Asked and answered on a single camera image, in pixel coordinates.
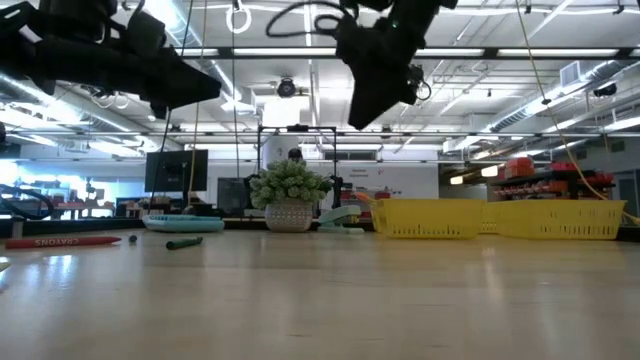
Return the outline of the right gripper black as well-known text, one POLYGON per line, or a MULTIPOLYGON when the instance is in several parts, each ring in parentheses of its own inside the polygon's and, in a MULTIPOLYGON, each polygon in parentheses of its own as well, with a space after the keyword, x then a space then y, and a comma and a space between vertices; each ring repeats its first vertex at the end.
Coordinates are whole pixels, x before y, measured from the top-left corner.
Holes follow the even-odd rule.
POLYGON ((415 36, 405 26, 382 19, 382 24, 364 27, 342 19, 335 39, 336 56, 354 78, 350 126, 363 130, 398 102, 415 102, 415 86, 409 79, 415 36))

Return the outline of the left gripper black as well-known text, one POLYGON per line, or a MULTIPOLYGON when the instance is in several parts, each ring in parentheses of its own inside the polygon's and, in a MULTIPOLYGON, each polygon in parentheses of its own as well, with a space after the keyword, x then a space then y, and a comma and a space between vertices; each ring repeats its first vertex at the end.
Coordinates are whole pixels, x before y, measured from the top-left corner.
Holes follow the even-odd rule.
POLYGON ((132 14, 126 25, 111 17, 97 42, 53 35, 43 12, 34 17, 38 63, 56 80, 137 94, 157 118, 220 96, 219 80, 185 63, 173 47, 163 48, 165 24, 145 12, 132 14))

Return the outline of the green crayon Madter print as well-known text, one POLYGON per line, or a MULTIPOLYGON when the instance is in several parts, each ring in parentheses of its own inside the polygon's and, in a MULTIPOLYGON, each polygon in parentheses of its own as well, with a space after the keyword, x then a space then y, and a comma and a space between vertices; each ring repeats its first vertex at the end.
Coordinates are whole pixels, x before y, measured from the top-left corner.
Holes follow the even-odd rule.
POLYGON ((191 246, 197 246, 197 245, 200 245, 202 242, 203 242, 202 237, 184 238, 184 239, 168 241, 165 247, 167 250, 173 251, 173 250, 178 250, 178 249, 187 248, 191 246))

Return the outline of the black monitor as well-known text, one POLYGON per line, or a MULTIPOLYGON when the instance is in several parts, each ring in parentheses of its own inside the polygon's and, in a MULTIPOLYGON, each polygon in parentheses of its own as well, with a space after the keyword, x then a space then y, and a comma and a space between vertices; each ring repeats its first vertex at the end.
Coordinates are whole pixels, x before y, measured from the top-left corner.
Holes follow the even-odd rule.
POLYGON ((148 153, 145 162, 145 191, 206 191, 208 151, 148 153))

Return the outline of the mint green stapler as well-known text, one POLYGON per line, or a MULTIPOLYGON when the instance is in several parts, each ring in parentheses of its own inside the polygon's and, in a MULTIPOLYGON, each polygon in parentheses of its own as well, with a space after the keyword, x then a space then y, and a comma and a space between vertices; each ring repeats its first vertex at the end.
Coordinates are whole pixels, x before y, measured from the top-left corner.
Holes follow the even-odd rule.
POLYGON ((357 205, 347 205, 332 209, 318 218, 317 231, 347 235, 363 234, 363 228, 346 227, 346 224, 357 224, 361 214, 361 208, 357 205))

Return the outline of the green plant in white pot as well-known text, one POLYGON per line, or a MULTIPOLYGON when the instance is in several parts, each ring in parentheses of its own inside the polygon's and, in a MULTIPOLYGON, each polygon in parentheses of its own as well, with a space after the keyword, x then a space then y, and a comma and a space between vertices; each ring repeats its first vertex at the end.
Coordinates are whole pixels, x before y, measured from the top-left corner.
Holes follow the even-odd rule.
POLYGON ((331 190, 328 178, 303 160, 272 162, 249 181, 251 204, 264 211, 269 230, 301 233, 310 229, 314 206, 331 190))

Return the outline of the yellow plastic slotted bin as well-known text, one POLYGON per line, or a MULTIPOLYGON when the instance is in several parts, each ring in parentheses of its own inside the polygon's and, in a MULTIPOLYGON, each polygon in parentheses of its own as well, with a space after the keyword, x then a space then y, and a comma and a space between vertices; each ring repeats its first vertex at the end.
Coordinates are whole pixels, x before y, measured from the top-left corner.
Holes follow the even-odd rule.
POLYGON ((612 240, 617 237, 624 201, 533 199, 488 203, 497 233, 548 240, 612 240))
POLYGON ((370 203, 377 232, 404 239, 471 239, 482 225, 480 199, 380 199, 370 203))

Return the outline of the red crayon box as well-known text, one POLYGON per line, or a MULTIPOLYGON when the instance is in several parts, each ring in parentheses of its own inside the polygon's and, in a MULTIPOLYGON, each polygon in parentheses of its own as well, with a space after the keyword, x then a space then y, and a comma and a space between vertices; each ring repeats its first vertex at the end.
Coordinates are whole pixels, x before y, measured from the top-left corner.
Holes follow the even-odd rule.
POLYGON ((50 247, 98 246, 108 245, 119 241, 119 237, 111 236, 11 239, 6 242, 5 247, 10 250, 18 250, 50 247))

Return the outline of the shelf with red boxes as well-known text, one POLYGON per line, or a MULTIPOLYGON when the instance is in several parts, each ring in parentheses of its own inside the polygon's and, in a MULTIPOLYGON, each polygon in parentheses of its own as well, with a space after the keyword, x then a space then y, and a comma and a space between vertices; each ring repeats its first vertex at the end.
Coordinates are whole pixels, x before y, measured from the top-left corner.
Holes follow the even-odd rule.
POLYGON ((508 160, 491 185, 492 192, 501 201, 609 198, 614 187, 611 173, 582 170, 573 162, 552 161, 537 167, 531 157, 508 160))

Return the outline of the black rig top beam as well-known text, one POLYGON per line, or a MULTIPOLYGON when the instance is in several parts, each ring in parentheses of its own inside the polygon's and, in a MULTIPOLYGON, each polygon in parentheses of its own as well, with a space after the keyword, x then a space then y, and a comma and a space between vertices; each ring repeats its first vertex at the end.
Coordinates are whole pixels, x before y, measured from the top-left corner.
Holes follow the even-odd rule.
MULTIPOLYGON (((336 54, 334 47, 205 47, 178 50, 182 57, 195 59, 328 59, 336 54)), ((620 48, 498 48, 498 47, 429 47, 416 51, 417 59, 640 59, 640 47, 620 48)))

